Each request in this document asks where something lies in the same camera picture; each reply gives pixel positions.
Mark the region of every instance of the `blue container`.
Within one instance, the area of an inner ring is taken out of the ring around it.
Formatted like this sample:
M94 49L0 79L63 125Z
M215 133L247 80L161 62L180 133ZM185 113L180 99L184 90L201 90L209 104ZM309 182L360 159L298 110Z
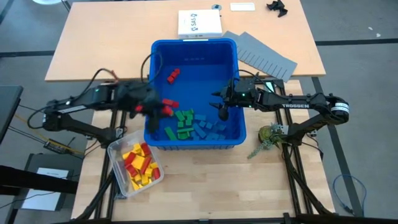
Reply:
M152 53L159 52L163 58L163 67L157 77L160 57L154 54L150 61L149 80L159 92L160 97L180 103L176 110L194 109L195 114L206 115L206 121L226 125L222 133L224 140L183 140L171 141L164 128L171 127L177 135L177 118L160 120L159 130L150 134L145 130L144 138L150 146L163 150L179 149L229 149L241 144L246 138L246 127L242 108L230 108L229 119L221 121L216 108L209 105L221 103L218 96L211 93L220 91L232 77L239 78L236 44L231 39L210 40L158 40L152 44ZM167 82L174 69L180 69L180 75L174 84Z

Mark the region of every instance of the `blue cable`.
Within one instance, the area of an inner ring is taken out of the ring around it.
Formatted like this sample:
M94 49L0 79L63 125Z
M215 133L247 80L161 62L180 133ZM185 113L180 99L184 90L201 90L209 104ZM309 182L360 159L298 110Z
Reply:
M340 174L340 175L338 175L338 176L334 179L334 181L333 181L333 185L332 185L333 193L335 193L337 199L339 200L339 202L340 202L341 206L344 208L344 210L346 210L347 212L352 213L353 215L354 215L353 210L352 210L351 208L349 208L349 206L347 206L347 205L340 199L340 197L338 196L338 194L337 194L337 192L336 192L336 188L335 188L336 180L339 179L340 177L351 177L352 179L358 181L359 184L361 184L361 186L362 186L362 188L363 188L363 190L364 190L364 196L363 196L362 205L361 205L361 206L362 206L362 216L365 217L365 199L366 199L366 194L367 194L367 190L366 190L365 185L364 185L358 178L356 178L356 177L354 177L354 176L352 176L352 175L348 175L348 174Z

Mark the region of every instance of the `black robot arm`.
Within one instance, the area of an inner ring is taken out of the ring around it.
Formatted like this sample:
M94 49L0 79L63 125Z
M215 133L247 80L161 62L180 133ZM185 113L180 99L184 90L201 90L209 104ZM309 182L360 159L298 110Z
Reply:
M232 106L253 108L262 112L276 111L281 108L313 109L318 115L301 124L294 123L290 126L281 126L282 139L295 146L302 143L306 133L318 130L327 124L343 124L349 118L349 106L345 100L322 93L306 96L280 96L273 92L256 88L252 79L241 79L235 85L232 80L221 91L213 93L220 96L223 103L210 103L218 109L218 116L223 121L228 119L228 108Z
M90 124L77 121L70 116L81 110L121 110L130 112L130 118L140 113L147 115L147 129L155 131L159 128L162 104L157 92L149 85L135 81L105 83L89 88L78 96L64 100L53 100L44 109L43 128L47 131L73 131L96 138L103 147L115 141L116 132L111 128L97 128Z

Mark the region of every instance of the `red block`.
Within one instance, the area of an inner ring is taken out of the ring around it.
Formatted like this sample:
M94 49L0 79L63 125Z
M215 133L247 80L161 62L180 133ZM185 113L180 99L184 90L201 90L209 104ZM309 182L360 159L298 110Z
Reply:
M169 107L169 106L165 106L165 107L163 107L163 109L162 109L162 113L163 114L167 114L167 115L169 115L169 116L173 116L173 110L171 109L171 107Z
M148 156L150 154L150 149L146 142L141 144L141 149L144 151L145 156Z
M126 170L129 171L132 177L135 177L138 174L137 170L131 164L126 166Z
M174 71L174 72L172 72L172 74L170 76L173 77L173 78L176 78L178 76L178 74L177 74L176 71Z
M178 108L180 106L180 103L177 101L173 101L173 104L171 105L173 108Z
M127 156L127 158L124 160L124 165L127 166L132 163L136 155L134 153L131 153Z
M144 107L142 105L136 106L136 111L141 112Z
M171 77L171 76L169 76L169 77L167 78L167 81L168 81L170 84L173 84L174 78Z
M154 177L155 177L155 180L159 179L159 177L160 177L160 170L159 170L159 168L155 168L155 169L154 169L153 175L154 175Z
M152 160L151 157L146 157L144 160L144 163L141 167L141 174L145 174L145 170L148 168L150 161Z
M163 104L169 105L169 106L172 106L172 105L173 105L173 102L174 102L174 101L169 100L169 99L163 99L163 100L162 100L162 103L163 103Z

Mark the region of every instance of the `wooden tabletop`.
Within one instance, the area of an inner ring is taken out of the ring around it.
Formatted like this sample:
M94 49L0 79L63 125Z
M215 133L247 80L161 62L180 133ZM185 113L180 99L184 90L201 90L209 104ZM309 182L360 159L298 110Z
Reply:
M231 2L253 2L255 11L229 9ZM284 1L287 15L266 9L264 0L181 0L74 2L46 81L90 80L99 68L120 78L138 78L143 60L156 40L177 39L178 10L210 9L219 4L223 32L248 32L297 62L293 76L322 76L325 69L299 0ZM239 68L256 72L239 61ZM97 79L109 79L100 74Z
M302 95L300 82L291 80L287 94ZM291 110L294 122L307 120L307 110ZM289 212L294 216L289 183L281 151L272 148L247 160L259 145L257 131L275 123L275 113L245 109L247 138L226 150L157 150L165 171L164 180L133 198L117 200L113 220L181 220L213 218L269 218ZM93 125L109 126L111 113L94 113ZM140 116L128 120L128 132L144 128ZM308 138L304 142L315 145ZM318 151L300 146L307 184L324 206L334 211L328 183ZM79 216L98 190L105 151L97 149L83 161L72 218ZM304 209L301 190L300 204ZM104 196L103 214L109 193Z

